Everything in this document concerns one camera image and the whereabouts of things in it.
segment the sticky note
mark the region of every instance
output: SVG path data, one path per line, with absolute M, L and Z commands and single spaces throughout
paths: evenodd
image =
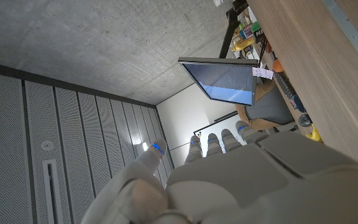
M 264 69 L 264 68 L 252 68 L 252 75 L 256 77 L 273 79 L 273 71 Z

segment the desk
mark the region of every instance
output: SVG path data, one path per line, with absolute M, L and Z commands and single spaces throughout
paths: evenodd
M 321 0 L 247 2 L 325 145 L 358 161 L 355 48 Z
M 254 50 L 259 54 L 260 53 L 260 46 L 259 44 L 254 44 Z M 266 52 L 264 53 L 264 56 L 261 59 L 262 63 L 264 65 L 267 65 L 269 69 L 273 68 L 273 62 L 274 62 L 274 56 L 273 54 L 267 54 Z M 277 83 L 276 78 L 273 78 L 274 82 L 276 83 L 277 88 L 280 90 L 281 95 L 283 96 L 285 103 L 287 104 L 288 109 L 290 110 L 293 119 L 295 120 L 296 125 L 298 125 L 299 127 L 299 131 L 301 132 L 301 134 L 303 136 L 305 136 L 306 134 L 310 134 L 313 130 L 313 128 L 310 127 L 302 127 L 300 126 L 298 119 L 299 117 L 303 114 L 301 113 L 301 111 L 296 110 L 292 107 L 290 101 L 288 100 L 287 96 L 284 94 L 284 91 L 281 89 L 280 85 Z

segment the blue led light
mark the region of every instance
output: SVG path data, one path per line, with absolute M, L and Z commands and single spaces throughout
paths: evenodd
M 160 149 L 160 146 L 158 146 L 156 143 L 153 143 L 153 146 L 154 146 L 158 151 L 160 151 L 161 154 L 164 155 L 164 153 L 163 153 L 162 150 Z

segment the monitor screen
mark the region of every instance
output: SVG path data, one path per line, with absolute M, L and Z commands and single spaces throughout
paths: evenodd
M 212 100 L 254 105 L 258 60 L 179 58 L 179 63 Z

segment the concrete ceiling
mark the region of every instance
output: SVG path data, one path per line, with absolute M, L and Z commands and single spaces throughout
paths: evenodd
M 218 57 L 230 2 L 0 0 L 0 65 L 156 105 L 193 83 L 178 57 Z

